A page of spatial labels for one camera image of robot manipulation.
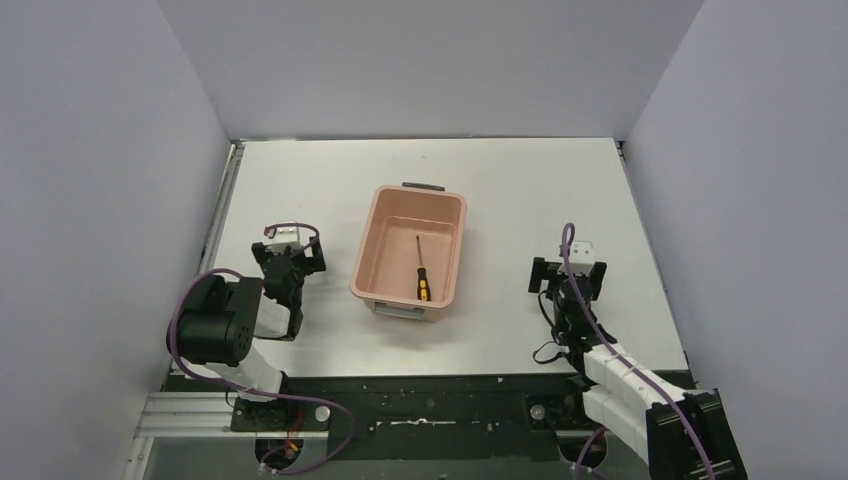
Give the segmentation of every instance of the screwdriver handle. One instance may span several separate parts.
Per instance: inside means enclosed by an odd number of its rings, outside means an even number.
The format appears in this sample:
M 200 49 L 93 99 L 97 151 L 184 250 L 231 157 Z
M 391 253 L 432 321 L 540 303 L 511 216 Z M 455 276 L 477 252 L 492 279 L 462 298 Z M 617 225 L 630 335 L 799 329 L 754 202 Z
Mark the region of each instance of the screwdriver handle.
M 418 267 L 418 300 L 429 302 L 430 300 L 430 282 L 427 281 L 427 269 Z

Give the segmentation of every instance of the screwdriver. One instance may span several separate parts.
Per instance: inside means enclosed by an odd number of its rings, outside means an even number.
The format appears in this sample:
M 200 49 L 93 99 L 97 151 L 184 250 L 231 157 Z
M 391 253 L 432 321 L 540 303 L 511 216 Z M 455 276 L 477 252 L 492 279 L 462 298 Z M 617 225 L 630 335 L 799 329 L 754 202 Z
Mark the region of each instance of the screwdriver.
M 421 237 L 415 236 L 418 244 L 418 300 L 430 301 L 430 283 L 427 281 L 427 269 L 424 268 L 424 260 L 421 258 Z

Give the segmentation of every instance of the gray bin handle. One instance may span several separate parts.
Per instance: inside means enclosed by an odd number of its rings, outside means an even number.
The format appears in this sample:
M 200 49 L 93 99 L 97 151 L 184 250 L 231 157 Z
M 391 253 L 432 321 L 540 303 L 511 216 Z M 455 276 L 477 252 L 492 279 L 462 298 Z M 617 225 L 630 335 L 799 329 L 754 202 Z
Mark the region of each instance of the gray bin handle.
M 438 185 L 430 185 L 427 183 L 415 183 L 415 182 L 403 182 L 400 184 L 401 187 L 407 188 L 421 188 L 424 190 L 435 190 L 437 192 L 444 192 L 445 187 L 440 187 Z
M 382 302 L 374 302 L 374 313 L 391 315 L 392 317 L 408 318 L 410 320 L 423 320 L 424 309 L 420 307 L 401 308 L 386 305 Z

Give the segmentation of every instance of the pink plastic bin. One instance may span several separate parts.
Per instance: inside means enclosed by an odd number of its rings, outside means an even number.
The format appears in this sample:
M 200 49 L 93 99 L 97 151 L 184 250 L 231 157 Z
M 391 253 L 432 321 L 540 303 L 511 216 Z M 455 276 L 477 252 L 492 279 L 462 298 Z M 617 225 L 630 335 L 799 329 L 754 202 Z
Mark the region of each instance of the pink plastic bin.
M 375 313 L 439 320 L 453 302 L 465 198 L 443 187 L 404 183 L 377 189 L 350 290 Z M 427 269 L 432 300 L 418 300 L 418 250 Z

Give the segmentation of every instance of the gray wall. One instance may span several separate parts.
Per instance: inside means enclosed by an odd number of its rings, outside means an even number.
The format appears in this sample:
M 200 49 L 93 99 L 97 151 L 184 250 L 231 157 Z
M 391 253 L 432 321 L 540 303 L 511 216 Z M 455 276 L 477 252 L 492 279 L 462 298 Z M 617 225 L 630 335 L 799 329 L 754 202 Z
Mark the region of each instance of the gray wall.
M 120 475 L 227 148 L 154 1 L 0 7 L 3 478 Z
M 752 479 L 848 475 L 846 86 L 844 0 L 708 0 L 625 148 Z
M 159 0 L 231 137 L 623 138 L 703 0 Z

